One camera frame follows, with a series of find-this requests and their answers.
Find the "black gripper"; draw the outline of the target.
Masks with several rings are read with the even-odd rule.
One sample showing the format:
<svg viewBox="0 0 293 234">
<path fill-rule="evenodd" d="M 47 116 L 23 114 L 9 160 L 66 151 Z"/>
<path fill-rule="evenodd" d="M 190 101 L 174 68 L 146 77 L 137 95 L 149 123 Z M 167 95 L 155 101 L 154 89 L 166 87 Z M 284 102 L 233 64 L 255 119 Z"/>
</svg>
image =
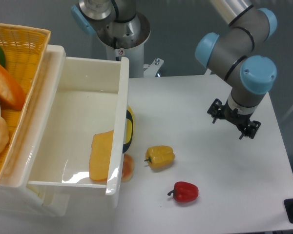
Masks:
<svg viewBox="0 0 293 234">
<path fill-rule="evenodd" d="M 261 122 L 250 120 L 252 114 L 239 114 L 238 109 L 231 109 L 226 102 L 225 105 L 219 99 L 215 99 L 212 105 L 209 107 L 207 113 L 213 118 L 212 123 L 214 124 L 218 119 L 225 119 L 231 124 L 235 125 L 237 129 L 241 132 L 239 139 L 243 137 L 248 137 L 254 139 Z"/>
</svg>

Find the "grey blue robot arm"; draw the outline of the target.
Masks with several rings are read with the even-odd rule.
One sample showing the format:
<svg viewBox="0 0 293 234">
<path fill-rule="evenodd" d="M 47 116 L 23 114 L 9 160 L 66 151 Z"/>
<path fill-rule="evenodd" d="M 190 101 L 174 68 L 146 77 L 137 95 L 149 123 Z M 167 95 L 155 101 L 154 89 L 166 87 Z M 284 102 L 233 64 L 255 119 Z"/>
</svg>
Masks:
<svg viewBox="0 0 293 234">
<path fill-rule="evenodd" d="M 206 34 L 195 49 L 196 59 L 231 86 L 226 103 L 216 99 L 208 109 L 213 120 L 235 125 L 242 137 L 254 138 L 259 121 L 250 118 L 277 76 L 275 64 L 267 57 L 252 55 L 277 28 L 275 14 L 255 8 L 248 0 L 213 0 L 229 32 L 221 37 Z M 151 69 L 144 65 L 144 44 L 150 35 L 147 18 L 133 0 L 80 0 L 71 7 L 79 27 L 97 35 L 109 60 L 129 59 L 129 75 L 142 78 Z"/>
</svg>

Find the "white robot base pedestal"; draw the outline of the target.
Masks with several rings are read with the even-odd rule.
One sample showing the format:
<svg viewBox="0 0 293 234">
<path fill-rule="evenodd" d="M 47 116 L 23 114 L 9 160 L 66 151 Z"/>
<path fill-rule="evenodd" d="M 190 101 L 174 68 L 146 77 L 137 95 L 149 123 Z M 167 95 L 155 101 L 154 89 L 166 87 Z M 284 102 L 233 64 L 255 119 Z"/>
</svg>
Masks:
<svg viewBox="0 0 293 234">
<path fill-rule="evenodd" d="M 159 77 L 164 60 L 155 58 L 145 64 L 145 43 L 150 36 L 148 19 L 137 12 L 129 22 L 111 22 L 97 32 L 99 40 L 105 46 L 108 60 L 129 59 L 130 78 Z"/>
</svg>

